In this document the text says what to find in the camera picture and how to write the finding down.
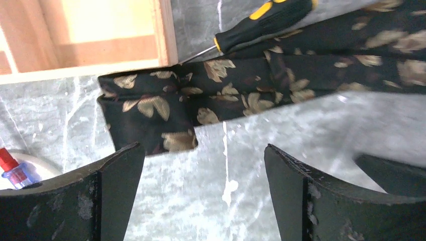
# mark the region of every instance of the screwdriver handle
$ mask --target screwdriver handle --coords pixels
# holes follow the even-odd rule
[[[308,15],[317,0],[272,0],[232,29],[215,35],[217,49],[226,54],[234,46],[283,31]]]

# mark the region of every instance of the small bottle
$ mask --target small bottle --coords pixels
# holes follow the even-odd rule
[[[2,177],[7,178],[15,189],[21,189],[36,182],[28,171],[27,163],[19,164],[6,148],[0,149],[0,167],[5,171]]]

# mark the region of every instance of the marble surface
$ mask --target marble surface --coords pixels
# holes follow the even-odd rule
[[[300,24],[372,1],[320,0]],[[172,0],[179,58],[209,47],[215,32],[262,3]],[[95,102],[99,95],[95,76],[0,85],[0,145],[63,172],[111,154]],[[381,191],[355,166],[353,155],[426,165],[425,104],[425,96],[343,93],[197,128],[197,149],[146,159],[125,240],[279,240],[263,162],[268,143],[338,178]]]

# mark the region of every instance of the black plastic object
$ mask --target black plastic object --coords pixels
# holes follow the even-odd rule
[[[312,1],[316,2],[316,0],[286,0],[282,3],[270,1],[272,7],[262,17],[256,20],[247,17],[232,29],[216,34],[220,51],[227,54],[238,44],[278,33],[293,26],[313,10],[315,5]]]
[[[0,191],[0,240],[122,241],[145,159],[137,143],[21,190]]]
[[[368,154],[357,157],[355,163],[389,194],[426,197],[426,168]]]
[[[347,183],[271,144],[265,166],[281,240],[426,240],[425,196],[398,196]]]

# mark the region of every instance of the black cloth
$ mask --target black cloth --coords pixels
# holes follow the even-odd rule
[[[386,0],[204,62],[100,76],[118,150],[198,143],[194,127],[336,91],[426,92],[426,0]]]

